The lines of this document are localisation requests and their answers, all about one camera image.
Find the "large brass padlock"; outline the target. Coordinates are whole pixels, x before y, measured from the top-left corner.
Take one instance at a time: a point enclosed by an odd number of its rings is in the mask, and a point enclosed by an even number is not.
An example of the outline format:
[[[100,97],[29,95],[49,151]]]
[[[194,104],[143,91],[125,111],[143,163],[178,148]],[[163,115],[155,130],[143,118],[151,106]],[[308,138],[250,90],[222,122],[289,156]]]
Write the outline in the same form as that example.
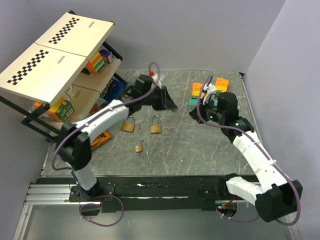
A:
[[[162,133],[161,120],[158,115],[154,115],[151,117],[150,133],[151,134],[161,134]]]
[[[135,129],[135,118],[133,116],[128,116],[123,121],[120,130],[126,133],[133,133]]]

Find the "small brass padlock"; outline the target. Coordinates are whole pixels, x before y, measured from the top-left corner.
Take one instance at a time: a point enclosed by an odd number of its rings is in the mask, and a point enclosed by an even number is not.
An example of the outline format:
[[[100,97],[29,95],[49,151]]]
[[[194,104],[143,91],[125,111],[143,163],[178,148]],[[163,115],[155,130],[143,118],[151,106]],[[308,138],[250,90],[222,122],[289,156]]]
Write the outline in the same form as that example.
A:
[[[138,145],[135,146],[135,152],[136,153],[142,153],[144,151],[144,145],[146,145],[147,142],[143,139],[140,141]]]

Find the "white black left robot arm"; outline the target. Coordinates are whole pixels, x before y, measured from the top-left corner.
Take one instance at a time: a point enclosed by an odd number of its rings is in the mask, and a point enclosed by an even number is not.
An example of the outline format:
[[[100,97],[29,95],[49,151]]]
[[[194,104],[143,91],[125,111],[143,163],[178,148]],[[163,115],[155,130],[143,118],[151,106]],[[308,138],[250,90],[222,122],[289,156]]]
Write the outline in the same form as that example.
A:
[[[139,75],[133,85],[113,99],[106,107],[76,123],[66,122],[58,135],[55,156],[59,156],[71,170],[87,201],[102,194],[99,181],[89,165],[92,158],[91,143],[116,123],[131,117],[143,106],[155,111],[177,110],[162,80],[163,73]]]

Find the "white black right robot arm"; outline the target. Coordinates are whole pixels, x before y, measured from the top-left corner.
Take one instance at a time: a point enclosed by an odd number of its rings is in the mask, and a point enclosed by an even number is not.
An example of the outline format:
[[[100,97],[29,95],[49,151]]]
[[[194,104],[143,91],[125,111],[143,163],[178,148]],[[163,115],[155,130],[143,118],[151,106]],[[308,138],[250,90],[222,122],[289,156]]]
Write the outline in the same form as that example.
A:
[[[300,217],[302,184],[291,180],[267,153],[253,125],[239,115],[234,93],[219,93],[216,100],[211,96],[206,90],[190,116],[200,124],[220,128],[246,159],[259,182],[254,184],[236,173],[228,174],[220,179],[219,195],[223,199],[238,196],[248,201],[267,223],[292,213]]]

